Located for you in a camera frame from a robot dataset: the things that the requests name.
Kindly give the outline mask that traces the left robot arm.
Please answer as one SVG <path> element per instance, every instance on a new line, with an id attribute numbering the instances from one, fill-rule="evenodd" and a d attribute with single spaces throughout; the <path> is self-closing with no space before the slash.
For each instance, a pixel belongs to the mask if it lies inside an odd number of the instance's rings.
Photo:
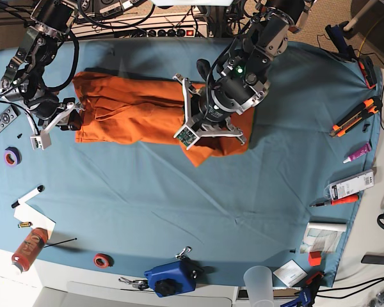
<path id="1" fill-rule="evenodd" d="M 243 131 L 231 122 L 260 104 L 268 94 L 272 61 L 288 44 L 288 32 L 305 25 L 313 1 L 266 1 L 258 3 L 243 32 L 225 48 L 213 64 L 196 63 L 205 86 L 196 89 L 188 78 L 175 74 L 182 85 L 184 123 L 174 134 L 186 149 L 202 138 L 228 137 L 246 143 Z"/>

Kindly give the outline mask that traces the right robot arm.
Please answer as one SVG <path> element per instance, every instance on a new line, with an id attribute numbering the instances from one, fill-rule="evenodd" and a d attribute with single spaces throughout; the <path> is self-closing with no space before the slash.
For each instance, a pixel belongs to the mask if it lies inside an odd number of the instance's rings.
<path id="1" fill-rule="evenodd" d="M 33 131 L 33 149 L 45 150 L 50 146 L 50 131 L 55 127 L 79 131 L 83 124 L 82 103 L 74 98 L 60 100 L 57 96 L 76 74 L 79 42 L 71 27 L 80 8 L 79 1 L 39 1 L 31 13 L 34 24 L 28 27 L 0 80 L 0 103 L 7 105 L 0 114 L 0 133 L 23 112 Z M 43 79 L 45 68 L 66 39 L 74 45 L 70 73 L 61 85 L 48 86 Z"/>

